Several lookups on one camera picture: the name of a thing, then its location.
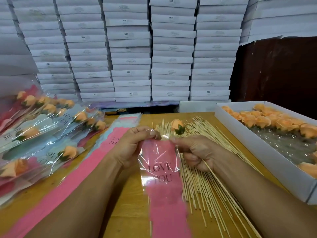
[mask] stack of white boxes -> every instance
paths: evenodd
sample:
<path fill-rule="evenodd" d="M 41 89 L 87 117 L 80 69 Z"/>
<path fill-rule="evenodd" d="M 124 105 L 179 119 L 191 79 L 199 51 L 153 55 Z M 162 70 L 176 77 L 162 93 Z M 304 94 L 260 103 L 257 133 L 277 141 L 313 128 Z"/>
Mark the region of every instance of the stack of white boxes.
<path fill-rule="evenodd" d="M 191 101 L 228 101 L 229 85 L 249 0 L 200 0 Z"/>
<path fill-rule="evenodd" d="M 317 36 L 317 0 L 250 0 L 240 43 L 277 36 Z"/>
<path fill-rule="evenodd" d="M 188 101 L 196 0 L 150 0 L 153 101 Z"/>
<path fill-rule="evenodd" d="M 148 0 L 103 0 L 116 102 L 151 100 Z"/>
<path fill-rule="evenodd" d="M 83 101 L 114 101 L 111 57 L 99 0 L 56 0 Z"/>
<path fill-rule="evenodd" d="M 12 3 L 25 42 L 39 69 L 37 77 L 42 88 L 51 95 L 78 99 L 54 0 L 12 0 Z"/>
<path fill-rule="evenodd" d="M 11 0 L 0 0 L 0 37 L 17 37 L 21 33 Z"/>

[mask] person's right hand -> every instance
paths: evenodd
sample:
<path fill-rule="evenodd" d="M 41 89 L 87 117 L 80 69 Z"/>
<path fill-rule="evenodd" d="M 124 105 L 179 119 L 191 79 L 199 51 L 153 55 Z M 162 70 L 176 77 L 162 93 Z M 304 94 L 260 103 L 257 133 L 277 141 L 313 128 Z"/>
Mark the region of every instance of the person's right hand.
<path fill-rule="evenodd" d="M 183 153 L 183 157 L 189 166 L 196 167 L 201 171 L 209 171 L 202 159 L 213 169 L 215 160 L 232 154 L 219 144 L 202 135 L 184 138 L 173 137 L 170 141 L 178 146 L 179 151 Z"/>

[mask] forearm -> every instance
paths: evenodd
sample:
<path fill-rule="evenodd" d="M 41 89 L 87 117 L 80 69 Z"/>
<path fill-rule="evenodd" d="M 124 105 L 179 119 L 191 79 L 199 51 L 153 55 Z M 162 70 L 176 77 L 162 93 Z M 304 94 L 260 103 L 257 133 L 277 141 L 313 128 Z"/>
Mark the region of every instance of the forearm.
<path fill-rule="evenodd" d="M 265 238 L 317 237 L 317 212 L 234 154 L 215 160 L 214 169 Z"/>
<path fill-rule="evenodd" d="M 78 188 L 26 238 L 98 237 L 113 184 L 120 172 L 121 164 L 112 156 L 105 156 Z"/>

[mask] table surface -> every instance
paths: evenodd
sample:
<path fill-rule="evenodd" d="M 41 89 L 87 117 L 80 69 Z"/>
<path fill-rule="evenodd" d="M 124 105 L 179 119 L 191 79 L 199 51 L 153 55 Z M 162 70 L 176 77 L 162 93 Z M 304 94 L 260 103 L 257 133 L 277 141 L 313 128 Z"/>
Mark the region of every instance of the table surface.
<path fill-rule="evenodd" d="M 165 121 L 173 121 L 174 119 L 191 121 L 191 118 L 195 116 L 201 116 L 212 125 L 217 126 L 264 176 L 283 188 L 279 181 L 215 118 L 212 112 L 142 115 L 140 125 L 152 127 L 153 124 L 155 127 L 163 119 Z M 107 118 L 109 122 L 112 122 L 117 116 L 108 116 Z M 93 137 L 90 142 L 95 142 L 96 139 L 97 137 Z M 6 217 L 6 219 L 1 219 L 0 235 L 10 229 L 20 217 L 34 207 L 50 190 L 56 187 L 63 177 L 78 165 L 86 153 L 74 160 L 68 168 L 60 169 L 47 179 L 22 191 L 12 202 L 0 209 L 0 217 Z M 207 227 L 204 226 L 200 210 L 193 210 L 193 214 L 188 215 L 187 223 L 191 229 L 192 237 L 220 238 L 221 235 L 216 221 L 210 218 L 208 212 L 204 212 L 204 216 Z M 223 218 L 231 237 L 240 237 L 229 217 L 223 214 Z M 118 178 L 105 213 L 102 232 L 104 232 L 104 238 L 150 237 L 148 200 L 142 191 L 140 171 L 137 166 L 125 170 Z"/>

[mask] fingernail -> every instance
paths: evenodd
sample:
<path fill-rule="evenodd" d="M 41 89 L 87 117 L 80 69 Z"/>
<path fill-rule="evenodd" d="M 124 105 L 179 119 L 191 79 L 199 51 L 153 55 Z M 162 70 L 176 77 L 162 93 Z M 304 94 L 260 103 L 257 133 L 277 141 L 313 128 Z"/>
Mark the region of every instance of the fingernail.
<path fill-rule="evenodd" d="M 154 135 L 156 135 L 156 132 L 155 132 L 154 130 L 152 130 L 152 129 L 151 129 L 151 131 L 150 131 L 150 135 L 151 135 L 151 136 L 154 136 Z"/>

